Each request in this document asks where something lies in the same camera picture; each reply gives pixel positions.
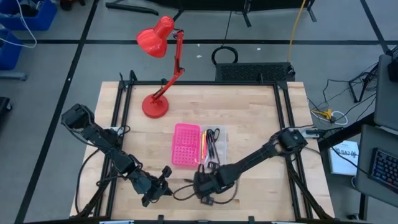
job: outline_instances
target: clear plastic container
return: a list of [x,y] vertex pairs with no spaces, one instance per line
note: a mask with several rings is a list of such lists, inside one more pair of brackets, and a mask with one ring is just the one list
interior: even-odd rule
[[[217,154],[220,159],[220,165],[225,165],[226,164],[226,155],[227,155],[226,127],[222,126],[222,125],[202,125],[201,132],[203,133],[207,129],[212,129],[214,131],[216,128],[220,129],[220,135],[218,136],[218,139],[215,142],[215,145],[217,148]],[[214,158],[211,160],[210,157],[208,156],[208,152],[207,152],[205,162],[204,162],[206,168],[207,168],[207,164],[210,161],[218,163],[217,158]]]

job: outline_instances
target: white cable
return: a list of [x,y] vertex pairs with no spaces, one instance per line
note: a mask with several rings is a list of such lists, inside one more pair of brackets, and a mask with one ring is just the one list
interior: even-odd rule
[[8,41],[8,40],[4,40],[4,39],[1,38],[1,37],[0,37],[0,40],[3,41],[3,42],[5,42],[5,43],[12,44],[12,45],[15,45],[15,46],[20,46],[20,47],[26,47],[26,48],[33,49],[33,48],[35,48],[36,45],[37,45],[37,40],[36,40],[35,36],[33,35],[32,31],[30,31],[30,29],[28,28],[26,22],[25,22],[24,16],[22,15],[21,4],[19,3],[18,0],[16,0],[16,1],[17,1],[17,3],[18,3],[19,13],[20,13],[20,15],[21,15],[20,19],[21,19],[22,25],[24,25],[24,27],[29,31],[30,35],[31,35],[32,38],[35,40],[35,44],[32,45],[32,46],[24,45],[24,44],[16,44],[16,43],[12,43],[12,42],[10,42],[10,41]]
[[[333,112],[331,112],[331,115],[333,116],[335,113],[341,114],[341,115],[346,119],[346,122],[344,122],[344,123],[334,123],[334,124],[342,125],[342,126],[348,124],[348,118],[347,118],[347,116],[346,116],[345,114],[343,114],[343,113],[340,112],[340,111],[333,111]],[[325,119],[325,118],[321,118],[319,115],[317,115],[317,114],[314,113],[313,111],[311,111],[311,114],[314,115],[316,118],[322,120],[322,121],[327,121],[328,123],[330,123],[329,120],[327,120],[327,119]]]

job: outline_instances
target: red desk lamp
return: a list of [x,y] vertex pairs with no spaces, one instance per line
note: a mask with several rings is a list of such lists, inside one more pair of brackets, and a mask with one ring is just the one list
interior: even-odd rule
[[[149,55],[162,58],[167,50],[167,36],[174,30],[174,20],[169,16],[160,18],[160,21],[154,28],[145,29],[137,35],[137,42],[141,48]],[[175,51],[174,76],[156,93],[145,97],[142,102],[142,110],[150,118],[159,118],[166,114],[169,109],[169,102],[163,94],[173,85],[173,83],[184,72],[180,67],[180,57],[182,51],[183,30],[176,30],[173,37],[177,40],[177,49]]]

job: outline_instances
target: pink container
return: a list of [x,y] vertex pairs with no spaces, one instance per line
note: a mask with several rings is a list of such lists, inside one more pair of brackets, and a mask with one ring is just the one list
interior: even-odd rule
[[200,126],[184,123],[176,124],[172,143],[172,164],[197,168],[200,161],[200,141]]

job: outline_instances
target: wooden table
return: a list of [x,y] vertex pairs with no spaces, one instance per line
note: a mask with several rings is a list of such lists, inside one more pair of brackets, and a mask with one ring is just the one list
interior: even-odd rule
[[[217,124],[228,132],[228,162],[236,162],[268,141],[270,135],[279,130],[275,96],[271,86],[186,86],[175,85],[165,94],[170,103],[167,114],[159,119],[147,118],[141,110],[143,99],[159,89],[158,85],[134,85],[127,125],[131,131],[124,138],[123,150],[134,154],[143,164],[144,170],[159,176],[164,166],[172,168],[167,179],[172,190],[192,179],[194,170],[178,169],[171,164],[171,143],[176,123],[198,125]],[[95,121],[109,127],[115,104],[118,82],[104,82],[95,110]],[[280,91],[285,112],[283,93]],[[296,126],[312,124],[303,83],[289,83],[289,95]],[[123,111],[119,110],[120,122]],[[315,140],[308,140],[308,147],[318,150]],[[95,148],[87,147],[85,158]],[[95,193],[103,166],[104,155],[97,153],[89,160],[80,182],[80,209]],[[302,160],[309,191],[325,211],[334,216],[330,194],[323,172],[320,155],[302,151]],[[216,195],[215,199],[229,199],[234,189]],[[300,190],[297,188],[301,216],[305,216]],[[192,188],[179,192],[179,197],[193,193]],[[292,199],[285,161],[281,157],[268,159],[245,172],[239,181],[236,198],[226,205],[212,207],[202,205],[196,197],[179,202],[173,197],[163,196],[147,208],[141,205],[142,195],[135,193],[130,181],[118,180],[114,198],[112,219],[156,220],[164,215],[165,220],[248,220],[256,221],[294,220]],[[101,214],[105,214],[108,193],[104,194]]]

